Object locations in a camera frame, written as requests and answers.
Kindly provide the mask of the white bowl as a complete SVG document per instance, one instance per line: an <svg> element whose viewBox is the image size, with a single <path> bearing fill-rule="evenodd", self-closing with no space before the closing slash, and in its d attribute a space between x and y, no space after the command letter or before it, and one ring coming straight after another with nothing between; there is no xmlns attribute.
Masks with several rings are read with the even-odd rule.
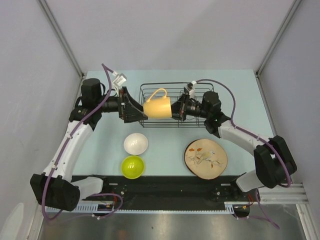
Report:
<svg viewBox="0 0 320 240"><path fill-rule="evenodd" d="M149 145L147 137L141 133L128 135L123 143L124 150L130 155L141 155Z"/></svg>

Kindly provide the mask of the bird pattern plate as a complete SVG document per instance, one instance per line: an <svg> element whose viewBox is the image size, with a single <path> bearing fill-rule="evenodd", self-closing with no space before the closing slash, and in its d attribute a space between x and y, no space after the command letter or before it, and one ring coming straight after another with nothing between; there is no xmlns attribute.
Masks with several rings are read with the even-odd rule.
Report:
<svg viewBox="0 0 320 240"><path fill-rule="evenodd" d="M223 147L211 139L197 139L184 151L186 167L197 177L212 180L227 168L228 156Z"/></svg>

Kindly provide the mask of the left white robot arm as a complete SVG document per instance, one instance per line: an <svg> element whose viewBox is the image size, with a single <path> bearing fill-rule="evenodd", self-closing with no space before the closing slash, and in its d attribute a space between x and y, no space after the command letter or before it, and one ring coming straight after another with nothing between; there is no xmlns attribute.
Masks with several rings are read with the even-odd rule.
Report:
<svg viewBox="0 0 320 240"><path fill-rule="evenodd" d="M51 207L73 211L82 199L95 195L100 200L110 196L111 188L101 176L88 176L72 182L72 174L83 146L94 132L103 113L118 113L125 123L146 120L143 107L130 96L123 86L126 77L118 74L111 83L111 90L102 94L105 86L97 78L83 81L81 96L72 110L63 140L41 174L33 174L30 185L42 208Z"/></svg>

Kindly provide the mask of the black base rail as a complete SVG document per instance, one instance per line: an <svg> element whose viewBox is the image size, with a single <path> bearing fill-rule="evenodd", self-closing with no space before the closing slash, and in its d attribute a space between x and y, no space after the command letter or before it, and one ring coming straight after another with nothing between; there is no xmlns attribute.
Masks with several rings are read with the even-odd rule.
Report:
<svg viewBox="0 0 320 240"><path fill-rule="evenodd" d="M213 211L223 210L225 202L251 205L254 190L242 192L236 176L206 180L196 176L103 176L102 193L122 197L122 210Z"/></svg>

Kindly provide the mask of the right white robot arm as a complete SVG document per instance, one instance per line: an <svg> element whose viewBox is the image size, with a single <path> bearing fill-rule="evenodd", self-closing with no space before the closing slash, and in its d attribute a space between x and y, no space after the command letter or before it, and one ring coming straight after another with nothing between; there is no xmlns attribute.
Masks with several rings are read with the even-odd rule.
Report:
<svg viewBox="0 0 320 240"><path fill-rule="evenodd" d="M261 187L272 189L283 182L289 187L291 175L297 165L283 137L262 137L240 126L221 110L218 93L207 91L199 102L183 93L171 104L172 118L184 121L187 116L203 118L206 130L221 139L230 141L254 157L255 169L239 176L230 188L231 196L242 201L249 191Z"/></svg>

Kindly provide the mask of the yellow-green bowl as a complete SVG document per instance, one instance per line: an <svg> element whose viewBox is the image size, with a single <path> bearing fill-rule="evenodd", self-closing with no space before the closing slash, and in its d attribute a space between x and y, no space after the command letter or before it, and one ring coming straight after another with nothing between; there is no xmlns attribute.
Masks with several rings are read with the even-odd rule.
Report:
<svg viewBox="0 0 320 240"><path fill-rule="evenodd" d="M130 180L139 178L145 170L145 162L137 155L126 157L121 163L122 175Z"/></svg>

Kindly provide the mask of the yellow mug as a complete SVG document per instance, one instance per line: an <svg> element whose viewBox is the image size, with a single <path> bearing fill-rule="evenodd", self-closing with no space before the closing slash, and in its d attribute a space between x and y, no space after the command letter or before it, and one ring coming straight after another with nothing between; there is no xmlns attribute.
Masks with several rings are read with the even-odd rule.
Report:
<svg viewBox="0 0 320 240"><path fill-rule="evenodd" d="M153 98L160 91L163 91L164 95L160 98ZM166 89L159 88L143 104L143 112L149 119L172 117L171 100L167 94Z"/></svg>

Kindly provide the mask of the black wire dish rack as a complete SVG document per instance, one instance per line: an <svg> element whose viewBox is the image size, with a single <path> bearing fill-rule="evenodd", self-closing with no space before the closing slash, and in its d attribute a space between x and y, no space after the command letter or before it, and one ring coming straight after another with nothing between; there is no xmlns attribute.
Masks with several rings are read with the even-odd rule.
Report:
<svg viewBox="0 0 320 240"><path fill-rule="evenodd" d="M170 103L173 104L184 94L184 87L187 84L187 82L143 83L140 86L138 102L143 105L157 89L163 88L166 89ZM185 121L178 121L173 118L149 118L148 120L140 121L139 124L144 128L204 128L206 113L201 110L203 95L213 90L214 86L211 83L202 82L195 85L195 97L190 98L191 106L187 109Z"/></svg>

